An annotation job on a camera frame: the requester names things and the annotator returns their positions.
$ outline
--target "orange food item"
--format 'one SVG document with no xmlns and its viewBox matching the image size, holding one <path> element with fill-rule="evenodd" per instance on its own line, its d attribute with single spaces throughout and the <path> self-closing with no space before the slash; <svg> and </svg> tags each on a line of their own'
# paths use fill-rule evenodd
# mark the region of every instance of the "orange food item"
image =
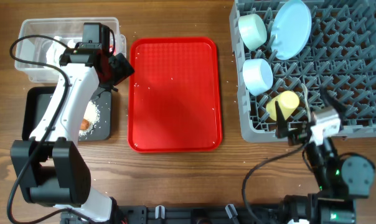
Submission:
<svg viewBox="0 0 376 224">
<path fill-rule="evenodd" d="M 90 122 L 86 119 L 83 119 L 82 124 L 80 125 L 80 130 L 87 130 L 90 127 Z"/>
</svg>

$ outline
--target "wooden table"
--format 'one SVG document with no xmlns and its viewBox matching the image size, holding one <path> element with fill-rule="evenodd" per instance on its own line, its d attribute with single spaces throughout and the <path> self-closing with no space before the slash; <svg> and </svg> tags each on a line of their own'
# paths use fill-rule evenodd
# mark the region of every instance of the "wooden table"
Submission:
<svg viewBox="0 0 376 224">
<path fill-rule="evenodd" d="M 21 139 L 27 91 L 41 86 L 18 72 L 8 54 L 25 19 L 116 17 L 128 49 L 135 40 L 144 37 L 207 36 L 217 44 L 223 117 L 223 141 L 218 149 L 208 153 L 148 155 L 132 151 L 126 142 L 128 80 L 118 85 L 120 92 L 113 95 L 111 138 L 79 144 L 91 170 L 93 186 L 117 199 L 119 205 L 242 205 L 242 180 L 248 170 L 266 157 L 292 150 L 285 142 L 250 144 L 241 137 L 237 72 L 228 24 L 232 1 L 29 2 L 0 4 L 0 223 L 8 222 L 6 203 L 16 179 L 9 149 L 15 139 Z M 376 138 L 334 142 L 340 153 L 358 152 L 376 163 Z M 299 154 L 259 170 L 247 187 L 253 203 L 276 203 L 288 194 L 310 192 L 317 192 L 317 184 Z M 20 190 L 17 191 L 14 216 L 18 220 L 33 220 L 52 210 L 26 204 Z M 376 180 L 371 197 L 358 201 L 358 214 L 359 223 L 376 223 Z M 56 216 L 48 222 L 58 221 Z"/>
</svg>

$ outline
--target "gray grid rack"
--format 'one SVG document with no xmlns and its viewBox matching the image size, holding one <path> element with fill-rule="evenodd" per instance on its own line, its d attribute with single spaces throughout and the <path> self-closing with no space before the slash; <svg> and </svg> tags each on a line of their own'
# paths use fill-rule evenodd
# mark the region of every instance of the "gray grid rack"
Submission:
<svg viewBox="0 0 376 224">
<path fill-rule="evenodd" d="M 309 90 L 310 108 L 324 106 L 319 87 L 348 106 L 344 130 L 348 138 L 376 137 L 376 0 L 304 0 L 313 24 L 304 49 L 289 60 L 278 60 L 271 51 L 275 37 L 271 27 L 287 1 L 234 0 L 230 13 L 232 50 L 238 72 L 238 106 L 242 137 L 248 142 L 285 141 L 275 137 L 276 123 L 265 110 L 267 102 L 285 90 L 300 97 L 299 108 L 288 118 L 289 128 L 307 120 L 301 84 Z M 265 23 L 268 40 L 257 51 L 248 50 L 240 37 L 240 16 L 258 14 Z M 274 74 L 273 87 L 253 96 L 242 76 L 245 60 L 263 58 Z"/>
</svg>

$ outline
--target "black container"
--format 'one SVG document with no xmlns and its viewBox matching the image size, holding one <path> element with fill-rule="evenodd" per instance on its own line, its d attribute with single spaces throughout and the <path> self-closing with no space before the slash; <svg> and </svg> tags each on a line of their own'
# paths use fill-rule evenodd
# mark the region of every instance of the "black container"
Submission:
<svg viewBox="0 0 376 224">
<path fill-rule="evenodd" d="M 31 132 L 37 127 L 50 104 L 55 86 L 33 87 L 27 92 L 22 140 L 28 140 Z M 100 120 L 95 123 L 91 134 L 79 136 L 79 141 L 106 140 L 111 133 L 112 92 L 98 87 L 91 100 L 97 105 Z"/>
</svg>

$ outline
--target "plastic crate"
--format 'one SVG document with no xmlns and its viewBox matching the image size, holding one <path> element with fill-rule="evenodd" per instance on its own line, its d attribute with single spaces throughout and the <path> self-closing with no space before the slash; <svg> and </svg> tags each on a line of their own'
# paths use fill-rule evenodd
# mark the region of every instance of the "plastic crate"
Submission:
<svg viewBox="0 0 376 224">
<path fill-rule="evenodd" d="M 116 54 L 126 56 L 126 38 L 120 34 L 119 21 L 115 17 L 89 17 L 89 18 L 49 18 L 27 19 L 22 23 L 19 38 L 26 35 L 40 34 L 49 37 L 59 36 L 67 44 L 69 40 L 81 42 L 83 37 L 83 24 L 85 22 L 101 22 L 115 33 Z M 47 63 L 45 57 L 48 49 L 54 42 L 43 38 L 29 38 L 17 44 L 16 57 Z M 59 72 L 52 68 L 29 65 L 15 61 L 15 68 L 26 73 L 29 80 L 34 83 L 57 83 Z"/>
<path fill-rule="evenodd" d="M 299 108 L 288 118 L 289 128 L 307 120 L 301 83 L 309 89 L 310 108 L 324 106 L 319 87 L 348 106 L 344 130 L 348 138 L 376 137 L 376 0 L 303 1 L 310 8 L 310 38 L 299 55 L 278 60 L 271 51 L 273 20 L 286 1 L 235 0 L 230 13 L 232 50 L 238 72 L 238 106 L 242 137 L 248 142 L 285 141 L 275 137 L 276 123 L 265 110 L 267 102 L 285 90 L 300 97 Z M 256 13 L 263 18 L 268 40 L 256 52 L 248 50 L 238 29 L 240 16 Z M 253 96 L 242 77 L 245 60 L 263 58 L 274 73 L 273 87 Z"/>
</svg>

